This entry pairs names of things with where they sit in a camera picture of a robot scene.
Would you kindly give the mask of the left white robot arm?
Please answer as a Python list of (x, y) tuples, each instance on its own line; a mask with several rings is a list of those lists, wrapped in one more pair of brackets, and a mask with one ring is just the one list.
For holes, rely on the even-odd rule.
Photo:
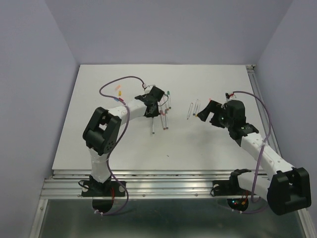
[(106, 195), (110, 191), (111, 173), (107, 166), (109, 154), (117, 145), (120, 128), (124, 126), (122, 134), (127, 130), (129, 122), (133, 119), (159, 116), (159, 102), (165, 93), (156, 86), (145, 89), (143, 95), (136, 96), (122, 106), (112, 109), (98, 107), (95, 109), (84, 132), (83, 139), (89, 148), (91, 156), (90, 180), (94, 181), (93, 190), (98, 195)]

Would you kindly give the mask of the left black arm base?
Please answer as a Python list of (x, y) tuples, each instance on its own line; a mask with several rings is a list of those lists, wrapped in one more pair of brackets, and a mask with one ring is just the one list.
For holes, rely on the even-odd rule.
[[(113, 181), (112, 177), (105, 182), (98, 182), (92, 176), (88, 180), (79, 180), (81, 196), (92, 199), (92, 208), (96, 214), (101, 216), (115, 215), (120, 212), (129, 200), (129, 194), (125, 181)], [(115, 211), (111, 211), (116, 198), (126, 198), (125, 203)]]

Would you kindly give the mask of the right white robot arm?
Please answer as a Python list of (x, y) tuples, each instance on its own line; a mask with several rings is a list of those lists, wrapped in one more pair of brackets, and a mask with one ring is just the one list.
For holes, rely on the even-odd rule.
[(238, 100), (224, 104), (210, 101), (197, 117), (206, 121), (213, 114), (210, 123), (226, 128), (229, 136), (255, 161), (259, 162), (268, 178), (255, 178), (249, 169), (235, 169), (228, 180), (213, 181), (211, 196), (234, 196), (250, 194), (264, 199), (272, 212), (284, 215), (308, 208), (312, 204), (310, 176), (304, 168), (296, 168), (277, 154), (262, 138), (259, 130), (247, 123), (245, 106)]

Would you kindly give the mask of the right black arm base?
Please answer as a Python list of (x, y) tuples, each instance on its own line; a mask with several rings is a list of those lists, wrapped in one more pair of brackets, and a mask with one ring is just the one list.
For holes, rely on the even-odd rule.
[(253, 178), (251, 170), (236, 169), (231, 172), (228, 180), (213, 180), (210, 195), (212, 197), (238, 196), (238, 198), (228, 198), (227, 204), (233, 211), (245, 213), (249, 206), (248, 198), (249, 195), (251, 195), (251, 191), (249, 189), (243, 189), (240, 187), (238, 178), (241, 175), (251, 175), (251, 178)]

